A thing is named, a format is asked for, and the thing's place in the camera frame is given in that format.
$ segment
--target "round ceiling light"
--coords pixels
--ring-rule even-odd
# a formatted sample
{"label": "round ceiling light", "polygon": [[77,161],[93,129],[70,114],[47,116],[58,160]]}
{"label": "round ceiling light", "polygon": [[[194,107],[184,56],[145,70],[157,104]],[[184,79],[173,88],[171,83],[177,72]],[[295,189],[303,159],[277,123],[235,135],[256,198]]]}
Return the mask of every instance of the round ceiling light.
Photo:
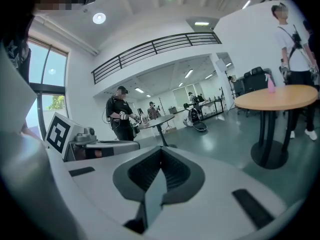
{"label": "round ceiling light", "polygon": [[48,70],[50,75],[54,75],[56,73],[56,70],[51,68]]}
{"label": "round ceiling light", "polygon": [[92,20],[95,24],[102,24],[106,20],[106,15],[104,15],[102,12],[98,12],[93,16]]}

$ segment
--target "spray bottle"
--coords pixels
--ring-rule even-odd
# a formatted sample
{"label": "spray bottle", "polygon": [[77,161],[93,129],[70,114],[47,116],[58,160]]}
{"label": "spray bottle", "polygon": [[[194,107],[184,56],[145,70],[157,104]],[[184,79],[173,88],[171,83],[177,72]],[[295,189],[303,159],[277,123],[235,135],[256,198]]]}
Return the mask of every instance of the spray bottle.
{"label": "spray bottle", "polygon": [[268,81],[269,93],[275,93],[276,92],[276,87],[275,87],[274,82],[271,80],[271,75],[265,74],[265,80]]}

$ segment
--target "green foliage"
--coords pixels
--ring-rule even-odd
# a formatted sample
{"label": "green foliage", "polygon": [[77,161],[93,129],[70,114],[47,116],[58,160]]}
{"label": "green foliage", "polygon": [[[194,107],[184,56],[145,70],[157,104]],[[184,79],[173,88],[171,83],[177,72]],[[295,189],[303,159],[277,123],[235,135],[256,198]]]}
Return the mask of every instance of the green foliage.
{"label": "green foliage", "polygon": [[65,97],[64,96],[52,96],[52,103],[47,106],[47,110],[62,110],[65,107]]}

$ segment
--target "white sneaker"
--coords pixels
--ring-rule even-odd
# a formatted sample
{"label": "white sneaker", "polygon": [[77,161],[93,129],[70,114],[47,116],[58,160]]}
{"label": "white sneaker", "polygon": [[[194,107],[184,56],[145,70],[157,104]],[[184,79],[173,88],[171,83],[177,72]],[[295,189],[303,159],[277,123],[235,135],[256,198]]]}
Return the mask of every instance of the white sneaker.
{"label": "white sneaker", "polygon": [[316,132],[313,130],[313,131],[308,131],[307,129],[305,129],[305,134],[308,135],[310,137],[311,140],[315,141],[318,136],[316,134]]}
{"label": "white sneaker", "polygon": [[292,130],[290,133],[290,139],[294,139],[296,137],[295,131]]}

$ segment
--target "wooden tabletop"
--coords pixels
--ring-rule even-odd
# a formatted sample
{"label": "wooden tabletop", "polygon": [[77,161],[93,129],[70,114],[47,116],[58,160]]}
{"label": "wooden tabletop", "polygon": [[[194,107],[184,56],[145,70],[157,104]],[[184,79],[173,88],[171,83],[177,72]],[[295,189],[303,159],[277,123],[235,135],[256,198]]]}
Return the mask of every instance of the wooden tabletop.
{"label": "wooden tabletop", "polygon": [[316,88],[307,85],[286,85],[276,87],[274,93],[262,89],[246,93],[234,101],[239,108],[249,110],[279,111],[302,108],[318,98]]}
{"label": "wooden tabletop", "polygon": [[174,117],[175,117],[174,114],[168,114],[168,115],[165,115],[165,116],[160,116],[155,120],[150,120],[148,123],[139,124],[138,129],[139,130],[143,130],[143,129],[148,129],[150,127],[154,127],[154,126],[157,126],[157,125],[161,125],[161,124],[171,120]]}

